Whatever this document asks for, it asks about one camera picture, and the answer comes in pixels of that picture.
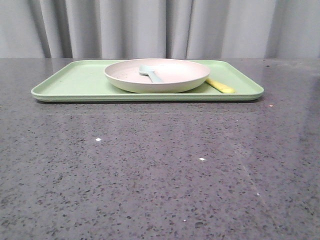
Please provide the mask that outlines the cream white round plate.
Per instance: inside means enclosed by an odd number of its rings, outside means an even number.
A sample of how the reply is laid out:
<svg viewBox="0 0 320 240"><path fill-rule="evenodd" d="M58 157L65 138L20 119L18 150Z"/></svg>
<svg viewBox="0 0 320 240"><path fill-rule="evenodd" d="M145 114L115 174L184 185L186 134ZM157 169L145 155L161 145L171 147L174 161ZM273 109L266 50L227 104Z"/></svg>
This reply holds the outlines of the cream white round plate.
<svg viewBox="0 0 320 240"><path fill-rule="evenodd" d="M161 79L152 82L140 73L140 66L147 65ZM117 62L107 66L104 74L115 87L133 93L181 93L192 90L209 77L209 67L188 60L144 58Z"/></svg>

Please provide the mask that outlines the light blue plastic spoon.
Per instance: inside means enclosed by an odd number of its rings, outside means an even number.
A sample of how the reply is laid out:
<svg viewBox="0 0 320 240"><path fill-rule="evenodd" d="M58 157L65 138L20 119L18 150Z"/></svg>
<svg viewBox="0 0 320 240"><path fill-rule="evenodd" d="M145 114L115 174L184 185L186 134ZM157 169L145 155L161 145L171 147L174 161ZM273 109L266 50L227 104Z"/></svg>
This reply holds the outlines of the light blue plastic spoon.
<svg viewBox="0 0 320 240"><path fill-rule="evenodd" d="M153 83L163 83L163 80L156 75L155 70L149 65L141 64L139 66L139 74L148 76Z"/></svg>

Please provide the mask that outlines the yellow plastic fork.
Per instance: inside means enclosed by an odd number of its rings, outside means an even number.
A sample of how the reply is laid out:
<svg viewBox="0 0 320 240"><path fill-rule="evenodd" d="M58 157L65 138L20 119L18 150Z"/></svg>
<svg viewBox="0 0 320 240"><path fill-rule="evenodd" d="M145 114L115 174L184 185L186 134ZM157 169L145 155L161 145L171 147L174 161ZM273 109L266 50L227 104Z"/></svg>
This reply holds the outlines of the yellow plastic fork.
<svg viewBox="0 0 320 240"><path fill-rule="evenodd" d="M207 78L205 82L223 94L235 94L236 93L236 90L234 88L229 87L229 86L227 86L221 82L218 82L216 80L213 80L211 78Z"/></svg>

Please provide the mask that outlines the light green plastic tray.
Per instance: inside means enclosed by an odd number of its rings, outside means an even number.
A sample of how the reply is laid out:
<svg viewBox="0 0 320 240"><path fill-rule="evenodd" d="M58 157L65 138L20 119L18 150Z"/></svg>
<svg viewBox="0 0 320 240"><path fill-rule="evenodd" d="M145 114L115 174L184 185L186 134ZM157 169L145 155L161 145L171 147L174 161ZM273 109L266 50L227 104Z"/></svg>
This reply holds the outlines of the light green plastic tray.
<svg viewBox="0 0 320 240"><path fill-rule="evenodd" d="M42 83L31 93L43 102L119 102L119 101L251 101L263 95L264 89L227 62L192 60L209 67L208 78L225 84L235 93L221 93L202 83L191 90L178 93L136 93L112 85L105 68L124 60L74 61Z"/></svg>

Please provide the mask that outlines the grey pleated curtain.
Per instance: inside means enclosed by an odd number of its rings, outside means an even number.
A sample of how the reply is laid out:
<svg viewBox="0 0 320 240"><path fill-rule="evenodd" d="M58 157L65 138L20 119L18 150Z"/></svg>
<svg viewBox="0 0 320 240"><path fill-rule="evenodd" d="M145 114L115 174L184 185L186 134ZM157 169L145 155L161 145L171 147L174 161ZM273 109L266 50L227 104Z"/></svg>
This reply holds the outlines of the grey pleated curtain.
<svg viewBox="0 0 320 240"><path fill-rule="evenodd" d="M3 0L2 58L318 58L317 0Z"/></svg>

